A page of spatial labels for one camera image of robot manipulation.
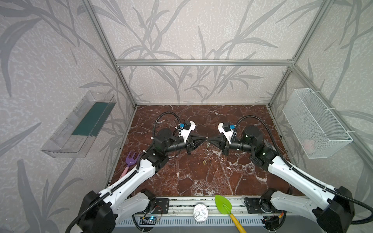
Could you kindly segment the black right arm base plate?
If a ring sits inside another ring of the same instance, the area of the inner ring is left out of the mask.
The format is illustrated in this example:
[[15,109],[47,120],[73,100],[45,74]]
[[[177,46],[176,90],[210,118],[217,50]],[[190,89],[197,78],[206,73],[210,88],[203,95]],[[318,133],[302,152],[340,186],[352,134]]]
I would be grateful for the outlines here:
[[244,204],[249,214],[281,214],[282,211],[276,209],[270,201],[260,197],[245,197]]

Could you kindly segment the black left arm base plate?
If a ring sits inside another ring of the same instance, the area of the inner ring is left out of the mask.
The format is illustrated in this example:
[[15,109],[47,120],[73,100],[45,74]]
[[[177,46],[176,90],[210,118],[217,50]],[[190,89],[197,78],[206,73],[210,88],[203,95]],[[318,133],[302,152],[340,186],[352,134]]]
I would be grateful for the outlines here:
[[168,198],[156,198],[149,202],[148,206],[136,215],[140,214],[153,214],[153,215],[163,215],[169,212],[170,199]]

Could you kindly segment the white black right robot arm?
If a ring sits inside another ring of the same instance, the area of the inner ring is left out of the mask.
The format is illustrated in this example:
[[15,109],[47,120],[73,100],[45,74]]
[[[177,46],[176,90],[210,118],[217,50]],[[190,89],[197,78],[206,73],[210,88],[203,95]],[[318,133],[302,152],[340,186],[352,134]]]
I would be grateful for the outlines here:
[[264,140],[263,132],[255,126],[247,126],[242,138],[237,139],[237,128],[221,123],[219,136],[209,142],[221,149],[224,155],[230,150],[250,153],[251,161],[273,175],[285,180],[302,192],[305,197],[292,196],[275,189],[269,189],[262,195],[262,206],[269,209],[291,212],[316,222],[327,233],[347,232],[355,215],[351,201],[327,191],[332,189],[322,181],[309,177],[307,173],[281,158],[279,152]]

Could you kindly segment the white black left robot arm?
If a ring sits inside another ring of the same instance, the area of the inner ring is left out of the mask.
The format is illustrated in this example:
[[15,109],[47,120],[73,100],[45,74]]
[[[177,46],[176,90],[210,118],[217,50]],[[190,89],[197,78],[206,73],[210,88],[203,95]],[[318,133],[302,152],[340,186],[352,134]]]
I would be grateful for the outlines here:
[[69,233],[77,227],[83,233],[111,233],[117,224],[132,215],[151,211],[156,200],[153,193],[143,190],[133,197],[130,194],[167,164],[170,152],[191,153],[206,141],[205,137],[191,135],[189,130],[179,132],[174,136],[170,129],[160,130],[136,167],[99,193],[86,194],[78,216],[66,231]]

